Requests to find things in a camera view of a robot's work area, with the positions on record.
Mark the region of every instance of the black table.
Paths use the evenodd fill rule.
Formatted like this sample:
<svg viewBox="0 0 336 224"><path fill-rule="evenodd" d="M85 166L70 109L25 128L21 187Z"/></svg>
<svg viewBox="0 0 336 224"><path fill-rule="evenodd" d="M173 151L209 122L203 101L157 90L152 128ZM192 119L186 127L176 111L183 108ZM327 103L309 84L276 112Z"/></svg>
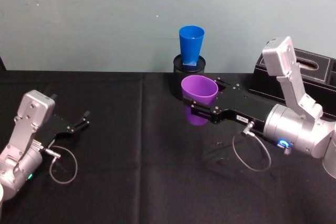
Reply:
<svg viewBox="0 0 336 224"><path fill-rule="evenodd" d="M207 74L246 86L248 74ZM3 206L0 223L334 223L336 180L321 161L266 143L272 167L246 169L233 155L237 123L191 126L171 96L169 73L0 73L0 148L8 142L25 92L58 95L54 112L91 125L73 144L78 159L70 185L49 176L50 160ZM213 146L216 161L202 158ZM240 140L252 165L260 149Z"/></svg>

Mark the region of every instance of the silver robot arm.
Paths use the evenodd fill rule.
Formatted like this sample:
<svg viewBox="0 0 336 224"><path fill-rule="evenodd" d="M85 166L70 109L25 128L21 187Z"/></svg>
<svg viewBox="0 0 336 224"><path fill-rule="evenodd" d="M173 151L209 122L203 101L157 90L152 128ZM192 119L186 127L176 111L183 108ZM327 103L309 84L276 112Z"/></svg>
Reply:
<svg viewBox="0 0 336 224"><path fill-rule="evenodd" d="M3 186L4 200L11 199L41 164L40 151L44 147L34 140L34 136L50 118L54 106L53 99L36 90L23 96L17 116L14 118L14 130L0 154L0 184Z"/></svg>
<svg viewBox="0 0 336 224"><path fill-rule="evenodd" d="M322 120L322 106L306 94L291 38L272 39L262 56L268 74L277 77L287 105L274 106L264 136L287 142L291 148L312 157L323 158L325 170L336 178L336 122Z"/></svg>

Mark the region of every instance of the blue led light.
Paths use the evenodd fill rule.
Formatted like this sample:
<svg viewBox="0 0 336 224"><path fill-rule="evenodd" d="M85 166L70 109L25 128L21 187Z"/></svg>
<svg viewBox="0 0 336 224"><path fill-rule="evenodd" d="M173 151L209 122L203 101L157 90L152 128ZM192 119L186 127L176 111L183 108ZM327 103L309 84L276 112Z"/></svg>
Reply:
<svg viewBox="0 0 336 224"><path fill-rule="evenodd" d="M290 144L284 139L279 139L278 144L282 145L283 147L290 147Z"/></svg>

